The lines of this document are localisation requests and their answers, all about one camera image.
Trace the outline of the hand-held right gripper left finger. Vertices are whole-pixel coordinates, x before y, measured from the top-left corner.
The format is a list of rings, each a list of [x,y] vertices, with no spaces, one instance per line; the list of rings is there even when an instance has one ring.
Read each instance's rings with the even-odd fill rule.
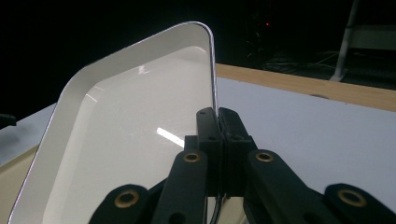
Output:
[[[212,107],[201,109],[196,113],[196,134],[185,136],[184,149],[200,150],[206,154],[208,196],[219,196],[222,140],[216,112]]]

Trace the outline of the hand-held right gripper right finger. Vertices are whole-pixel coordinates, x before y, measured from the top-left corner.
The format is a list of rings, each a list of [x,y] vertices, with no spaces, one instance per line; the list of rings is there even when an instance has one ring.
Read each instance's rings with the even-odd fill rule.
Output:
[[[242,197],[246,188],[244,163],[255,143],[238,113],[229,108],[219,109],[219,126],[224,139],[223,189],[228,198]]]

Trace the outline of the white plastic tray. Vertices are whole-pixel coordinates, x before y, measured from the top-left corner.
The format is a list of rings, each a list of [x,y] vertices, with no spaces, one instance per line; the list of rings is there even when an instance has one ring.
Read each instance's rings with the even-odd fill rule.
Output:
[[[165,179],[197,111],[215,107],[211,30],[175,25],[79,70],[64,87],[9,224],[88,224],[107,194]]]

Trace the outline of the beige plastic tray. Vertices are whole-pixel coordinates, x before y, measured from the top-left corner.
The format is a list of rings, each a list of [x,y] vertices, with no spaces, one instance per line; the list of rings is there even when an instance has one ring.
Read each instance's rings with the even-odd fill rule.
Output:
[[[7,224],[38,146],[0,167],[0,224]],[[239,198],[226,200],[218,224],[248,224]]]

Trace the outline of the white table cover sheet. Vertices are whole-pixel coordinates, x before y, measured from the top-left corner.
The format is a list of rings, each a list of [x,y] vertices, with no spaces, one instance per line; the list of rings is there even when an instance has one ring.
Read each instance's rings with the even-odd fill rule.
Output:
[[[307,186],[364,189],[396,211],[396,113],[222,79],[257,146],[277,153]]]

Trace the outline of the grey metal stand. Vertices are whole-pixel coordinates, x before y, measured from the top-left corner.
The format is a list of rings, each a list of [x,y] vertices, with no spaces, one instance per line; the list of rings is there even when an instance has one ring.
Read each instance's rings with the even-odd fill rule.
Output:
[[[353,0],[330,81],[340,82],[344,78],[349,49],[396,50],[396,25],[356,24],[360,4],[361,0]]]

